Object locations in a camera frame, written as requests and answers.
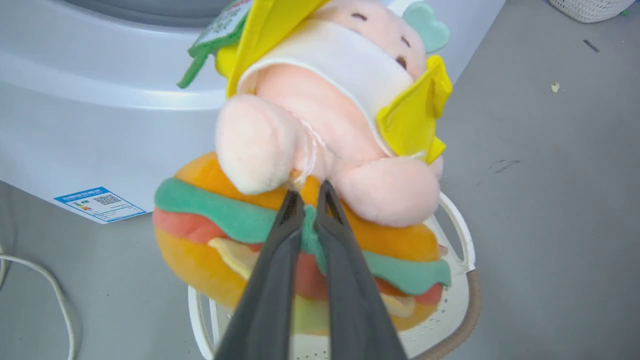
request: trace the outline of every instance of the white appliance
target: white appliance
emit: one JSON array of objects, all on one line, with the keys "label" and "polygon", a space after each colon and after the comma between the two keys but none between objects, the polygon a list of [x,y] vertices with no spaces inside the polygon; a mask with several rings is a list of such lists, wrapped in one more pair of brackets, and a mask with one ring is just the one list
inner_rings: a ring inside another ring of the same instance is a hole
[{"label": "white appliance", "polygon": [[[0,1],[0,180],[102,224],[151,212],[163,179],[214,150],[225,79],[210,59],[175,84],[227,2]],[[455,82],[504,0],[429,4]]]}]

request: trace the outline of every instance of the pink plush pig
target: pink plush pig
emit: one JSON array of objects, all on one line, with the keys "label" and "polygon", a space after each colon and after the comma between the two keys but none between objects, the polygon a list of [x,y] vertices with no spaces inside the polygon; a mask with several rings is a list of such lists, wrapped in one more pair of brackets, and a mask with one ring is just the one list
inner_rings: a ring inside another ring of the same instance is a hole
[{"label": "pink plush pig", "polygon": [[422,222],[438,204],[442,159],[393,156],[371,117],[425,70],[422,40],[402,18],[332,1],[242,76],[218,119],[220,165],[243,193],[314,176],[364,219]]}]

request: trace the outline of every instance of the plush arm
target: plush arm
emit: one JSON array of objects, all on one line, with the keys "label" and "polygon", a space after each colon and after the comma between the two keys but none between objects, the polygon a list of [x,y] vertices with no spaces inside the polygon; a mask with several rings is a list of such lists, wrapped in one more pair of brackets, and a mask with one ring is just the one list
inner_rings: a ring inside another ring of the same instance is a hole
[{"label": "plush arm", "polygon": [[418,159],[373,161],[338,174],[334,183],[356,214],[381,225],[418,224],[438,207],[438,176]]}]

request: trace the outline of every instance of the qr code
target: qr code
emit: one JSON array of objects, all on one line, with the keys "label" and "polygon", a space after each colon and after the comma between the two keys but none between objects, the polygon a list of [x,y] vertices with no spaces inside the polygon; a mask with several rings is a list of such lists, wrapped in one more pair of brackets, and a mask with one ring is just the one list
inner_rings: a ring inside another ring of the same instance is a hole
[{"label": "qr code", "polygon": [[120,202],[121,200],[118,199],[117,197],[109,194],[109,195],[105,195],[105,196],[98,196],[98,197],[94,197],[94,200],[96,200],[97,202],[101,203],[102,205],[111,205],[113,203],[116,202]]}]

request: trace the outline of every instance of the yellow felt wing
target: yellow felt wing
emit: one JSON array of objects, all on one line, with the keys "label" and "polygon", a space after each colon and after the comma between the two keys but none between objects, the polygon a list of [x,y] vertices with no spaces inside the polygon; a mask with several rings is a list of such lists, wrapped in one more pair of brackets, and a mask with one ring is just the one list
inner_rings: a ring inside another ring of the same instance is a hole
[{"label": "yellow felt wing", "polygon": [[236,93],[240,76],[259,58],[279,44],[304,18],[328,0],[253,0],[240,43],[222,48],[216,69],[228,79],[227,97]]},{"label": "yellow felt wing", "polygon": [[380,110],[378,129],[398,156],[422,153],[422,159],[431,163],[444,151],[446,146],[435,136],[436,119],[451,90],[444,61],[434,55],[427,60],[427,71]]}]

